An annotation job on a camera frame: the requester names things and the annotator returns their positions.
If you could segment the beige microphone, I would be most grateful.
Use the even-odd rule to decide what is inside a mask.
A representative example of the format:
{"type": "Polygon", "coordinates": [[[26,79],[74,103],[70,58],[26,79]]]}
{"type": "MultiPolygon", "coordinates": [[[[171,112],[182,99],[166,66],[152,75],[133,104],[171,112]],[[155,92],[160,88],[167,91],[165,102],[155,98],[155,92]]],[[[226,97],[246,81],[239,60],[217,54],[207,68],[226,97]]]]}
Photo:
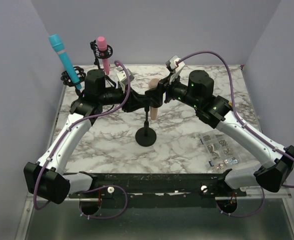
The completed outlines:
{"type": "MultiPolygon", "coordinates": [[[[158,78],[151,79],[149,82],[149,89],[153,89],[157,87],[159,81],[160,79],[158,78]]],[[[157,119],[157,113],[158,113],[158,108],[150,107],[150,118],[152,121],[157,119]]]]}

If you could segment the black clip mic stand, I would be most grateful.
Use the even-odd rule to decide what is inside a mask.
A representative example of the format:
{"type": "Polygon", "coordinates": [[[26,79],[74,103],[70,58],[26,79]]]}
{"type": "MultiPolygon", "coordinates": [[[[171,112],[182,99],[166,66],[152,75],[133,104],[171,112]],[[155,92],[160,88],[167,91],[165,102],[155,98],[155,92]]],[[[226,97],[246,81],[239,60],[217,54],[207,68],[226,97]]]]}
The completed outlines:
{"type": "Polygon", "coordinates": [[[139,94],[137,96],[137,99],[140,103],[144,105],[145,120],[144,126],[137,130],[135,134],[135,140],[140,146],[149,147],[152,146],[157,139],[155,130],[149,126],[149,111],[151,100],[147,96],[143,96],[142,94],[139,94]]]}

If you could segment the black shock-mount mic stand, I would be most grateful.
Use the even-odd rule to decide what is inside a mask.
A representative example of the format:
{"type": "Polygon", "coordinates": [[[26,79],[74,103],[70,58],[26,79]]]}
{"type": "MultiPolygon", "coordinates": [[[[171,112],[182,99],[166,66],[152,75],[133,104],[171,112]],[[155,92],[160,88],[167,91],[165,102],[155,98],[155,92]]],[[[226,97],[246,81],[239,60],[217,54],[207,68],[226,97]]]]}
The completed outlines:
{"type": "MultiPolygon", "coordinates": [[[[77,77],[79,78],[76,83],[80,84],[80,88],[82,88],[81,83],[85,81],[86,73],[84,72],[84,69],[79,66],[74,66],[74,70],[77,74],[77,77]]],[[[77,88],[76,84],[72,82],[71,78],[69,77],[67,71],[61,73],[60,80],[63,82],[65,86],[74,87],[76,95],[79,97],[81,95],[81,90],[77,88]]]]}

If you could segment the blue microphone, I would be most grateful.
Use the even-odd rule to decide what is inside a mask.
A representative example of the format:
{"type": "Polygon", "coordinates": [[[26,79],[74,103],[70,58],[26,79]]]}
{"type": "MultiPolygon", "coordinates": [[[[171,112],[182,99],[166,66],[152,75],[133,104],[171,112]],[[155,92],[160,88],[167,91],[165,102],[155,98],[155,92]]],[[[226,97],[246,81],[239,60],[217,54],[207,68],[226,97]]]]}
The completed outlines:
{"type": "Polygon", "coordinates": [[[80,84],[76,83],[76,81],[79,80],[77,77],[77,74],[74,70],[74,67],[72,65],[72,62],[70,58],[68,57],[68,54],[66,52],[66,49],[64,47],[64,44],[59,37],[58,34],[54,34],[49,36],[49,42],[53,48],[53,50],[57,53],[61,63],[63,64],[65,70],[67,71],[69,77],[71,78],[72,82],[76,84],[77,88],[81,90],[80,84]]]}

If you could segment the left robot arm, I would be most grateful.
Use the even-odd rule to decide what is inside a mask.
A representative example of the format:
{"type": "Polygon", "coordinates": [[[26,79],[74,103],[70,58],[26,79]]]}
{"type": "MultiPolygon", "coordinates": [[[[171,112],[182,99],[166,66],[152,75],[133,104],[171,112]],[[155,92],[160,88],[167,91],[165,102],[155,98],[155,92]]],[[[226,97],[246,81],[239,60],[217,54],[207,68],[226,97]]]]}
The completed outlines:
{"type": "Polygon", "coordinates": [[[112,81],[102,69],[79,74],[83,89],[77,92],[78,98],[71,104],[64,127],[46,152],[36,162],[28,162],[23,170],[29,193],[49,203],[61,204],[68,195],[78,192],[88,198],[97,193],[94,177],[88,173],[64,176],[71,154],[96,119],[109,115],[103,111],[104,106],[116,106],[114,112],[118,109],[133,112],[145,103],[143,95],[131,86],[134,77],[129,69],[117,73],[118,82],[112,81]]]}

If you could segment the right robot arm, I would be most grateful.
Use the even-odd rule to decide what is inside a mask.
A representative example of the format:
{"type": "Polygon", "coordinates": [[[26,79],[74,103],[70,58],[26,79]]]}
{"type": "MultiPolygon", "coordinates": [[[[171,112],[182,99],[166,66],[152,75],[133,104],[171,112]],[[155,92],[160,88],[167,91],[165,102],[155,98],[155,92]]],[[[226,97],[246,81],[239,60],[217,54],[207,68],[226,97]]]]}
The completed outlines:
{"type": "Polygon", "coordinates": [[[260,186],[276,193],[291,173],[294,163],[294,146],[284,147],[264,136],[239,116],[221,96],[213,95],[214,80],[203,70],[189,74],[188,84],[180,77],[171,81],[165,77],[154,83],[145,95],[153,108],[159,108],[171,100],[180,101],[195,109],[196,116],[213,129],[228,135],[249,151],[258,164],[241,169],[228,170],[224,179],[217,183],[217,191],[228,196],[240,187],[260,186]]]}

